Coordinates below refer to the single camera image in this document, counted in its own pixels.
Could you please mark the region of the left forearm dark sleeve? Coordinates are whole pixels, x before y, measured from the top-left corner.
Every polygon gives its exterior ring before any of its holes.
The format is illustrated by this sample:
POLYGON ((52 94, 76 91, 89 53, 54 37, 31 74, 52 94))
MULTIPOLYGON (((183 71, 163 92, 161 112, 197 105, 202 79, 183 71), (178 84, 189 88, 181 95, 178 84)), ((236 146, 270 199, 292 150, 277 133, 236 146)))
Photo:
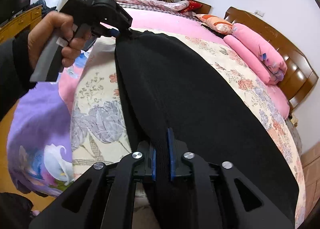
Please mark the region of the left forearm dark sleeve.
POLYGON ((22 31, 1 44, 1 118, 36 85, 30 81, 34 69, 29 61, 28 35, 28 30, 22 31))

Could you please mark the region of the person left hand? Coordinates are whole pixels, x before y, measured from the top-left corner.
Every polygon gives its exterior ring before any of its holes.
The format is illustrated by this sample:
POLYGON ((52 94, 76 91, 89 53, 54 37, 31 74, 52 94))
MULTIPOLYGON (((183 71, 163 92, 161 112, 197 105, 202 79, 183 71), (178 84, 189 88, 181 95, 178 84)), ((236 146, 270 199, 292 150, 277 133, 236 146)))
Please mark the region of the person left hand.
POLYGON ((48 13, 28 34, 28 55, 33 69, 46 45, 57 45, 58 38, 62 38, 66 45, 61 49, 61 64, 67 68, 80 55, 85 43, 91 38, 91 31, 74 37, 72 16, 56 11, 48 13))

